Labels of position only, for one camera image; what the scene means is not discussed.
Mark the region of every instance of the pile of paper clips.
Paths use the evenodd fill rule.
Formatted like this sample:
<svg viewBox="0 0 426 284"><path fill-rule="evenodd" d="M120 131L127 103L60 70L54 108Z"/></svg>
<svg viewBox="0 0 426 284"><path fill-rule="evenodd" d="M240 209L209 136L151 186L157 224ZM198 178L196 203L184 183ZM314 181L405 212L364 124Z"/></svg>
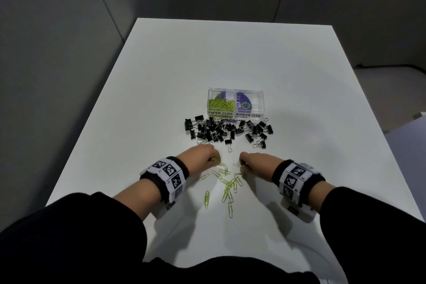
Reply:
<svg viewBox="0 0 426 284"><path fill-rule="evenodd" d="M266 125L268 120L266 118L255 125L251 120L224 120L213 117L205 120L201 115L195 117L195 120L185 119L185 131L189 131L191 139L197 139L198 144L225 141L225 145L228 145L228 152L232 152L231 144L235 135L243 133L245 133L248 142L253 143L253 147L266 148L265 141L268 136L265 133L269 135L274 133L271 125Z"/></svg>
<svg viewBox="0 0 426 284"><path fill-rule="evenodd" d="M232 197L231 189L233 188L233 192L237 193L238 185L242 186L242 182L241 182L240 178L238 177L238 175L241 175L241 173L235 173L233 179L228 181L228 180L224 179L223 176L222 176L222 174L223 175L231 174L231 172L228 171L228 167L223 163L219 163L218 165L223 166L224 168L221 168L218 171L212 170L212 173L213 173L214 176L216 176L219 179L219 181L221 181L223 184L225 184L225 190L224 190L224 193L223 193L222 202L225 202L226 199L229 200L229 202L228 202L228 214L229 214L229 218L232 218L232 215L233 215L232 203L234 202L234 198ZM203 176L200 177L200 179L206 179L209 175L210 175L210 173L204 174ZM209 207L209 200L210 200L210 192L206 191L206 194L204 195L204 207L206 209Z"/></svg>

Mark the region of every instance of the plastic box compartment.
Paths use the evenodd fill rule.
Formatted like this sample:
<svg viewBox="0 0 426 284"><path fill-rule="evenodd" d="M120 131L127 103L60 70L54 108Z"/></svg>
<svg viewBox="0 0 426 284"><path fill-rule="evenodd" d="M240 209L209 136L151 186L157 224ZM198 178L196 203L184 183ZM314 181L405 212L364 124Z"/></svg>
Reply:
<svg viewBox="0 0 426 284"><path fill-rule="evenodd" d="M263 91L209 88L207 115L235 120L262 120Z"/></svg>

